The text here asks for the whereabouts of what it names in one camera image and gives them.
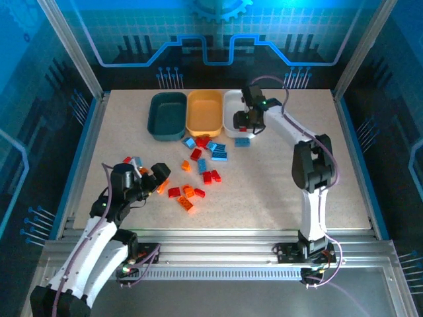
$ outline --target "beige work surface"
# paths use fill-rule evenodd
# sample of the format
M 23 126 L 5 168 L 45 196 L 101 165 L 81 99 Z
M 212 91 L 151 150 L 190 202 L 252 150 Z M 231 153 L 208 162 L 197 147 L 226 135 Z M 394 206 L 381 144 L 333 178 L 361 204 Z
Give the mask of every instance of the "beige work surface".
M 187 94 L 191 90 L 181 90 Z M 85 227 L 91 205 L 106 187 L 101 162 L 114 165 L 125 157 L 139 156 L 150 167 L 165 162 L 171 169 L 170 187 L 191 184 L 206 191 L 206 198 L 191 198 L 196 208 L 189 215 L 176 201 L 154 193 L 145 207 L 133 209 L 123 229 L 298 229 L 301 192 L 293 183 L 293 150 L 271 129 L 251 140 L 249 148 L 235 148 L 222 128 L 215 140 L 225 143 L 229 160 L 216 162 L 203 151 L 208 169 L 216 169 L 223 182 L 205 186 L 191 150 L 180 141 L 159 142 L 147 131 L 151 98 L 159 90 L 113 90 L 96 141 L 93 158 L 74 227 Z M 264 90 L 267 98 L 283 100 L 283 90 Z M 327 198 L 327 227 L 368 229 L 367 212 L 329 90 L 291 90 L 287 111 L 317 134 L 326 133 L 340 166 L 341 180 Z M 189 160 L 191 172 L 180 165 Z

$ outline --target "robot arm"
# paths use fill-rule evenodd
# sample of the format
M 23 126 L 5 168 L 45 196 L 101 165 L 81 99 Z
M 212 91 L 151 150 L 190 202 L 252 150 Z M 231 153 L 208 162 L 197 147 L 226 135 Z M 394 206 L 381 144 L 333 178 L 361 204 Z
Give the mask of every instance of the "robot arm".
M 326 231 L 325 202 L 328 192 L 326 187 L 334 176 L 333 162 L 315 144 L 310 135 L 332 152 L 330 139 L 327 135 L 316 135 L 303 127 L 282 110 L 282 104 L 278 100 L 266 99 L 258 86 L 246 87 L 242 92 L 247 111 L 240 111 L 234 115 L 234 127 L 253 129 L 255 134 L 269 127 L 293 149 L 291 173 L 295 185 L 301 190 L 302 208 L 298 246 L 303 257 L 310 258 L 328 246 L 323 233 Z
M 105 221 L 101 222 L 101 219 L 107 208 L 108 196 L 100 195 L 92 206 L 91 218 L 83 235 L 65 264 L 47 287 L 37 286 L 31 293 L 34 317 L 52 315 L 59 290 L 57 316 L 89 316 L 96 296 L 116 268 L 122 262 L 138 261 L 137 234 L 119 229 L 119 226 L 129 214 L 131 204 L 147 199 L 171 171 L 166 164 L 157 163 L 151 167 L 152 175 L 143 174 L 140 178 L 137 174 L 135 178 L 135 169 L 134 165 L 125 163 L 114 166 L 110 175 L 112 190 L 109 195 L 112 198 Z M 88 237 L 94 228 L 95 232 Z

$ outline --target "light blue lego brick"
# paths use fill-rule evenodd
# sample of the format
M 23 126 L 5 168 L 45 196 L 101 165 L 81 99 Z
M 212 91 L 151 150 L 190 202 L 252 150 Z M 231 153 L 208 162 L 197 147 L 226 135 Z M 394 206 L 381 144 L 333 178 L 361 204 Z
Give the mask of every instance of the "light blue lego brick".
M 199 158 L 198 161 L 198 174 L 202 175 L 207 170 L 206 160 L 204 158 Z
M 213 152 L 213 151 L 216 149 L 216 147 L 217 147 L 217 144 L 216 144 L 216 143 L 214 143 L 214 142 L 209 141 L 209 143 L 207 143 L 207 148 L 208 148 L 211 152 Z
M 226 145 L 221 143 L 216 143 L 216 148 L 213 150 L 213 152 L 225 152 Z
M 188 147 L 189 149 L 193 149 L 194 147 L 196 147 L 196 142 L 194 141 L 193 138 L 191 137 L 187 137 L 186 139 L 182 140 L 182 143 L 185 144 L 186 147 Z
M 248 137 L 235 138 L 235 147 L 250 147 L 250 139 Z
M 227 160 L 227 153 L 226 152 L 216 152 L 214 151 L 211 155 L 212 160 Z

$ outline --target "dark green bin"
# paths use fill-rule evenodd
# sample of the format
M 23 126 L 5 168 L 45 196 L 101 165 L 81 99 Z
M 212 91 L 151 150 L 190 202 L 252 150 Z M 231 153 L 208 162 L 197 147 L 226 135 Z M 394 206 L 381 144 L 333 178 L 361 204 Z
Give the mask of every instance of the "dark green bin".
M 161 92 L 151 99 L 148 132 L 158 141 L 178 141 L 185 134 L 186 95 Z

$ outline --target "glass panel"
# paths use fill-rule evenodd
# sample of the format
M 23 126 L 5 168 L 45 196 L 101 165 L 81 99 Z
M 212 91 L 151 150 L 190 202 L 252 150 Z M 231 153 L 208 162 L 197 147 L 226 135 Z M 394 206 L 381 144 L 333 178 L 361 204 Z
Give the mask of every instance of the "glass panel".
M 1 4 L 0 312 L 18 316 L 92 96 L 37 2 Z
M 400 255 L 416 250 L 419 256 L 423 252 L 422 17 L 421 1 L 398 1 L 344 95 L 387 230 Z M 419 270 L 417 262 L 412 263 L 408 273 Z M 420 277 L 415 275 L 417 281 L 410 286 L 421 286 Z M 416 300 L 423 309 L 423 297 L 416 295 Z
M 283 78 L 289 88 L 334 88 L 379 2 L 58 4 L 103 89 L 110 90 L 234 88 L 265 74 Z

